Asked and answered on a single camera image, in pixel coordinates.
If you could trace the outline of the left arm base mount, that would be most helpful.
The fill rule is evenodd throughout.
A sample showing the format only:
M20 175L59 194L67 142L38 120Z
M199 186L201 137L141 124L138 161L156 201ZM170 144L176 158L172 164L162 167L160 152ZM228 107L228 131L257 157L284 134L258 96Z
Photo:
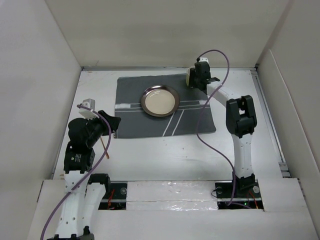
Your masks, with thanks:
M102 198L99 210L126 210L127 208L127 181L112 181L110 188Z

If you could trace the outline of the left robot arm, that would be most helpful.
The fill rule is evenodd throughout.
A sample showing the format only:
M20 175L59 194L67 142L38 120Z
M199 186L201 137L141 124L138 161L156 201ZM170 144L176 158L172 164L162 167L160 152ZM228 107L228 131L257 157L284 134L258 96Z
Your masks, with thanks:
M111 137L118 130L120 117L103 110L81 107L83 117L68 124L64 156L65 196L57 205L61 215L53 239L93 240L92 223L102 199L111 194L111 180L106 173L94 173L94 145L102 136Z

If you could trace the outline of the grey striped placemat cloth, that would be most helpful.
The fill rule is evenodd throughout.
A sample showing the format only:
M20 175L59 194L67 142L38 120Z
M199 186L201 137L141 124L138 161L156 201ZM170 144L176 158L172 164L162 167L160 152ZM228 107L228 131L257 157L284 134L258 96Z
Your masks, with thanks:
M147 114L141 107L143 92L164 85L177 91L180 104L175 113L165 117ZM185 74L120 77L117 80L114 114L121 119L114 134L117 139L170 137L216 132L207 96L188 88Z

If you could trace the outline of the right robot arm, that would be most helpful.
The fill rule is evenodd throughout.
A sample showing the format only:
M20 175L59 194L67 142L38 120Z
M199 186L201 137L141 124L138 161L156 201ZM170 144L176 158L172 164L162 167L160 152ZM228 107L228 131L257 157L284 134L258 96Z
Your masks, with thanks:
M211 77L207 61L198 61L188 71L186 84L215 98L226 109L225 125L231 134L234 149L231 195L241 198L256 184L252 168L251 142L257 126L254 100L250 95L239 95L216 77Z

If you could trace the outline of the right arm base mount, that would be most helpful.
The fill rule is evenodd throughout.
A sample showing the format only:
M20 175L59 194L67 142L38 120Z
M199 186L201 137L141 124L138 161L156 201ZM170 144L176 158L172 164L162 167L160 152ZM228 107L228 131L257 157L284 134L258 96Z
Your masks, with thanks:
M218 181L215 183L215 189L211 191L211 196L216 199L219 210L264 209L257 181L243 190L236 187L234 193L231 181Z

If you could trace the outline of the yellow green mug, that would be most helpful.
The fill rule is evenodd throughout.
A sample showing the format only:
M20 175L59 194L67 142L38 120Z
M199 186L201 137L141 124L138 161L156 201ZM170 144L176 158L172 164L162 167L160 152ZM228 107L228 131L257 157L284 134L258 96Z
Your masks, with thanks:
M186 85L188 87L191 87L191 84L190 84L190 77L191 77L191 73L195 70L195 67L192 66L192 67L189 67L187 70L186 70L186 78L185 78L185 81L186 81Z

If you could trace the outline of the brown rimmed white plate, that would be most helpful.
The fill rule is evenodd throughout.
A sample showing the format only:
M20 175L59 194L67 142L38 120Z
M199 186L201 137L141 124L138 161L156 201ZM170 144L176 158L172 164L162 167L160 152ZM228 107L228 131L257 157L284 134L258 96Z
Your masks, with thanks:
M180 96L167 85L148 87L140 97L142 109L150 116L162 118L172 115L180 105Z

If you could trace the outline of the copper fork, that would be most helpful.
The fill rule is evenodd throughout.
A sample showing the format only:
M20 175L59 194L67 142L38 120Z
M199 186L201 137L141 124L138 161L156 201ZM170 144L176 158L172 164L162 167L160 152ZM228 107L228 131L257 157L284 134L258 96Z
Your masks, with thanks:
M100 141L101 141L101 144L102 144L102 147L103 147L103 150L104 150L105 158L108 160L110 158L110 156L109 156L109 154L107 152L107 148L106 148L106 145L105 145L102 137L100 137Z

